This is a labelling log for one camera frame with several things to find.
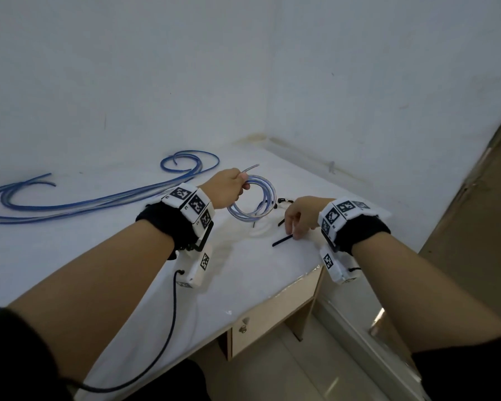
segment black cord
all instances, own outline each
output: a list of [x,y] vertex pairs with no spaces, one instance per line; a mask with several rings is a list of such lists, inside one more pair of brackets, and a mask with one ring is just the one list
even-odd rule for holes
[[183,270],[176,270],[175,275],[173,277],[173,322],[171,323],[171,329],[169,330],[169,336],[167,336],[167,340],[165,341],[165,344],[163,345],[163,348],[160,351],[160,353],[158,353],[156,358],[153,360],[152,363],[150,363],[150,365],[148,365],[148,367],[146,369],[144,369],[141,373],[139,373],[137,376],[132,378],[132,380],[129,380],[126,383],[122,383],[120,385],[116,385],[115,387],[109,387],[109,388],[92,387],[90,385],[80,383],[79,381],[73,380],[72,378],[64,377],[61,380],[65,384],[72,385],[73,387],[80,388],[81,390],[85,390],[85,391],[89,391],[89,392],[105,393],[105,392],[113,392],[113,391],[122,390],[123,388],[128,387],[130,384],[135,383],[137,380],[139,380],[141,377],[143,377],[147,373],[147,371],[149,371],[154,366],[154,364],[156,364],[156,362],[158,360],[160,360],[161,355],[165,351],[167,345],[169,344],[171,336],[173,335],[173,330],[175,328],[175,322],[176,322],[176,275],[177,274],[184,274],[184,271]]

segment tiled floor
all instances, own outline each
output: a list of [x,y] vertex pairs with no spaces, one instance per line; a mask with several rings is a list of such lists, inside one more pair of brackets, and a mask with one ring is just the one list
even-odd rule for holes
[[213,401],[388,399],[314,317],[302,342],[281,324],[232,362],[216,341],[191,359],[204,371]]

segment white tabletop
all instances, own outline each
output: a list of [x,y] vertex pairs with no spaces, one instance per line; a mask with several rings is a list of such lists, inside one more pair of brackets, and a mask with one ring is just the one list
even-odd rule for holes
[[[259,163],[252,173],[272,182],[279,197],[347,195],[361,198],[254,145],[231,145],[213,153],[221,159],[219,169],[244,169]],[[212,174],[204,174],[193,182],[207,180]],[[53,177],[57,188],[31,187],[21,192],[15,202],[62,204],[170,178],[171,175],[162,172],[157,163],[150,162],[128,168],[63,174]],[[238,205],[244,210],[254,209],[261,199],[261,188],[254,186],[245,192]],[[126,227],[145,203],[50,222],[0,225],[0,306]],[[372,207],[382,217],[389,216],[387,211]],[[273,242],[285,236],[284,228],[277,227],[282,218],[283,210],[273,210],[252,228],[251,223],[236,220],[225,209],[216,212],[215,226],[208,241],[214,246],[214,256],[205,280],[199,289],[177,288],[173,337],[164,355],[141,382],[156,376],[164,366],[195,349],[247,310],[274,296],[319,264],[318,248],[324,242],[319,232],[314,231],[298,242],[290,239],[271,247]],[[161,269],[133,314],[94,364],[85,380],[87,384],[96,387],[121,384],[140,373],[158,354],[172,318],[174,269],[173,261]],[[97,395],[79,391],[77,399],[102,400],[115,396],[116,393]]]

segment wooden drawer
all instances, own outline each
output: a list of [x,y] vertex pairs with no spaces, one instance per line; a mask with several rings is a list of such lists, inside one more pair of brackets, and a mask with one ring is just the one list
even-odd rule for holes
[[232,356],[237,355],[312,298],[320,274],[321,267],[243,314],[232,325]]

